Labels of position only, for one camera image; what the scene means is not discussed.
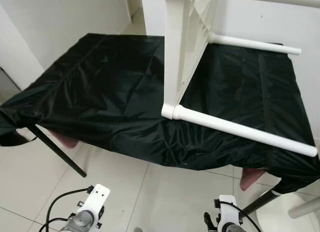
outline white plastic chair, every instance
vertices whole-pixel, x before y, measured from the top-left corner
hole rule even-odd
[[[212,30],[218,0],[165,0],[164,103],[161,114],[314,157],[317,148],[181,106],[208,43],[299,55],[301,49],[217,35]],[[260,0],[320,8],[320,0]]]

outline black metal rod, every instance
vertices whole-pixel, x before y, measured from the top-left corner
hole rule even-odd
[[[249,204],[246,208],[243,209],[243,211],[246,214],[251,214],[252,212],[256,211],[257,209],[261,208],[265,204],[269,203],[270,201],[277,198],[279,195],[275,195],[272,190],[269,190],[267,193],[262,195],[261,197],[257,198],[255,201],[253,201],[251,204]]]
[[[53,150],[60,158],[62,158],[71,168],[73,168],[82,177],[86,177],[87,174],[71,159],[66,155],[58,146],[55,145],[40,129],[35,125],[28,126],[28,129],[34,133],[43,143],[46,144],[50,149]]]

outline black cloth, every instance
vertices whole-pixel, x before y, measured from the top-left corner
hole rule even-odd
[[[8,123],[13,129],[39,124],[164,166],[263,168],[282,178],[275,187],[280,193],[320,178],[318,156],[162,117],[164,48],[163,37],[88,34],[1,106],[4,126],[8,130]],[[181,104],[314,145],[293,66],[285,54],[208,45]]]

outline black cable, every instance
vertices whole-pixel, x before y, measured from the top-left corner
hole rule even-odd
[[[258,225],[249,217],[249,215],[244,212],[242,209],[238,208],[237,206],[235,206],[233,203],[229,203],[229,202],[225,202],[225,201],[220,201],[220,203],[224,203],[227,205],[230,205],[233,208],[236,208],[240,213],[242,213],[245,217],[247,217],[249,219],[249,221],[255,226],[255,228],[258,230],[258,232],[261,232],[260,228],[258,227]]]
[[[88,188],[82,188],[82,189],[78,189],[78,190],[73,190],[73,191],[70,191],[70,192],[67,192],[67,193],[63,193],[61,195],[59,195],[57,198],[54,199],[54,201],[50,204],[49,206],[49,209],[48,209],[48,212],[46,213],[46,219],[45,219],[45,232],[49,232],[49,217],[50,217],[50,212],[51,212],[51,209],[52,209],[52,206],[54,205],[54,203],[60,199],[61,197],[63,196],[66,196],[66,195],[69,195],[69,194],[73,194],[73,193],[78,193],[78,192],[83,192],[83,191],[87,191],[87,190],[90,190],[91,189],[91,186],[89,186]]]
[[[49,220],[48,224],[53,222],[53,221],[57,221],[57,220],[61,220],[61,221],[67,221],[68,219],[67,218],[52,218]],[[42,225],[41,228],[39,229],[39,232],[41,232],[44,227],[46,226],[46,224]]]

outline pink object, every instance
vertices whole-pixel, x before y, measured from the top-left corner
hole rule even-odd
[[[263,174],[264,170],[257,168],[243,168],[240,180],[240,188],[246,191],[254,182],[256,182]]]
[[[73,138],[69,138],[66,136],[63,136],[61,134],[55,133],[53,131],[49,132],[57,139],[59,140],[60,143],[63,144],[64,147],[68,148],[68,149],[72,149],[74,147],[76,147],[76,145],[78,144],[78,140],[73,139]]]

